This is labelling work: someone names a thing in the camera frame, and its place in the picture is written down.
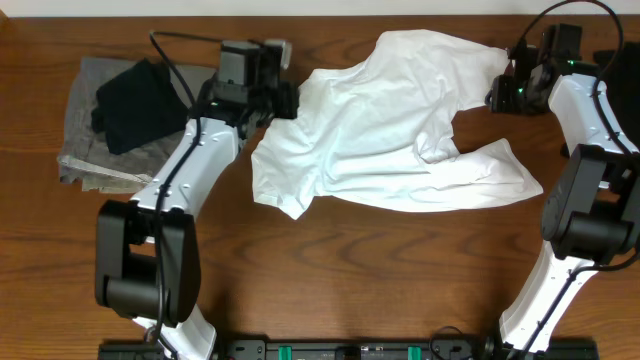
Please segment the white t-shirt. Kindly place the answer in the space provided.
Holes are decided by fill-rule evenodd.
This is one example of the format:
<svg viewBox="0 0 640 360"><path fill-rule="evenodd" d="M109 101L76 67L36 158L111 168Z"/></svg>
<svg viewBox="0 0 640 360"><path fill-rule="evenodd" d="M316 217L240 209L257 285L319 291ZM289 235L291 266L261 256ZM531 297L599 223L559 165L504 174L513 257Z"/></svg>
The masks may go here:
<svg viewBox="0 0 640 360"><path fill-rule="evenodd" d="M539 182L500 139L462 153L453 119L481 107L504 50L429 30L382 33L347 69L317 69L297 116L276 119L251 156L256 203L300 217L317 197L427 213L500 207Z"/></svg>

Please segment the black garment at right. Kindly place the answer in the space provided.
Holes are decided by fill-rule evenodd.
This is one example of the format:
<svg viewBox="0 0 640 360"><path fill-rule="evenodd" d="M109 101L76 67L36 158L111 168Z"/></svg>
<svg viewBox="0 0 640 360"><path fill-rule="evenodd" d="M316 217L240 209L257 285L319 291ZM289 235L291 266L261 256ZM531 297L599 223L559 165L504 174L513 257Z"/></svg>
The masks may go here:
<svg viewBox="0 0 640 360"><path fill-rule="evenodd" d="M592 97L595 77L574 73L560 77L549 98L549 107L565 138L563 154L577 145L597 145L607 152L621 152L607 132ZM627 42L621 57L598 85L600 106L618 139L634 155L639 153L639 45Z"/></svg>

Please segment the folded grey trousers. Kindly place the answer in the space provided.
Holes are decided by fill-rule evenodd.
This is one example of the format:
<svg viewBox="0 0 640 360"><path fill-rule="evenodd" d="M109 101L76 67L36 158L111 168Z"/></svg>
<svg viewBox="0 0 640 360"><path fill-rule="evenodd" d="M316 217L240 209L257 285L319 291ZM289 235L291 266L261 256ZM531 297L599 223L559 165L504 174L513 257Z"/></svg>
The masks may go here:
<svg viewBox="0 0 640 360"><path fill-rule="evenodd" d="M104 134L91 128L96 92L134 65L130 60L85 57L72 83L64 119L64 142L57 156L59 179L85 191L135 193L153 180L180 142L181 131L121 155L109 152Z"/></svg>

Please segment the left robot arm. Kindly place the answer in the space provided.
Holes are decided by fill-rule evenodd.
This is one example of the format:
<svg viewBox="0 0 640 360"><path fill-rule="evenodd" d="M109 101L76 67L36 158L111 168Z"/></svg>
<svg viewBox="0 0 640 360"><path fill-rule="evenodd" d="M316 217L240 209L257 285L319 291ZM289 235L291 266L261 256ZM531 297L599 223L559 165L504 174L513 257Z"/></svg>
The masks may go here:
<svg viewBox="0 0 640 360"><path fill-rule="evenodd" d="M96 233L99 305L145 330L140 342L107 341L101 359L210 359L217 331L197 305L201 284L196 219L219 176L239 153L243 126L297 115L289 81L265 86L245 103L201 94L184 135L152 181L129 201L107 201Z"/></svg>

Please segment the folded black cloth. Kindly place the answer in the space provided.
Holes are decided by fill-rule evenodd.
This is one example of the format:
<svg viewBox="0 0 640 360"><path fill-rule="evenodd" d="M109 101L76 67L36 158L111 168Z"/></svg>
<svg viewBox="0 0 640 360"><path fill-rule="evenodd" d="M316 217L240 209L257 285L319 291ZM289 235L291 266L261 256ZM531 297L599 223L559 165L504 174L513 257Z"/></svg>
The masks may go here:
<svg viewBox="0 0 640 360"><path fill-rule="evenodd" d="M163 63L137 62L100 86L96 100L92 130L105 135L108 151L115 155L185 129L188 109Z"/></svg>

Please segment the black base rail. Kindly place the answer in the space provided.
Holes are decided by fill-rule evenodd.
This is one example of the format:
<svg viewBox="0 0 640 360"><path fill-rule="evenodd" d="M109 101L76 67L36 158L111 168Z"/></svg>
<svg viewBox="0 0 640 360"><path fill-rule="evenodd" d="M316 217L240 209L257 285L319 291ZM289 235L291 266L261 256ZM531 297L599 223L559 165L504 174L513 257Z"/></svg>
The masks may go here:
<svg viewBox="0 0 640 360"><path fill-rule="evenodd" d="M445 336L430 342L387 343L277 343L238 340L214 348L208 358L218 360L431 360L431 359L520 359L509 350L489 354L492 346L479 346L474 340ZM108 343L99 346L100 360L189 359L177 350L134 343ZM552 342L544 353L528 354L524 359L598 360L600 353L592 340L565 339Z"/></svg>

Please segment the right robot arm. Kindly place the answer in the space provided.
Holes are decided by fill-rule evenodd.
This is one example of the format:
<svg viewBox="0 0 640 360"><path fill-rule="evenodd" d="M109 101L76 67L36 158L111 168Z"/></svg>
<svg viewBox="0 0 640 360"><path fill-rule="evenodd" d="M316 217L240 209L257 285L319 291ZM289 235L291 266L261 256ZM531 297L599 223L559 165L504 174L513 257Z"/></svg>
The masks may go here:
<svg viewBox="0 0 640 360"><path fill-rule="evenodd" d="M580 288L615 270L615 256L639 249L639 151L620 128L598 81L598 69L580 56L582 29L552 25L540 47L520 39L485 98L491 111L552 112L560 123L568 163L548 195L541 217L540 255L506 309L480 359L596 359L594 341L551 335Z"/></svg>

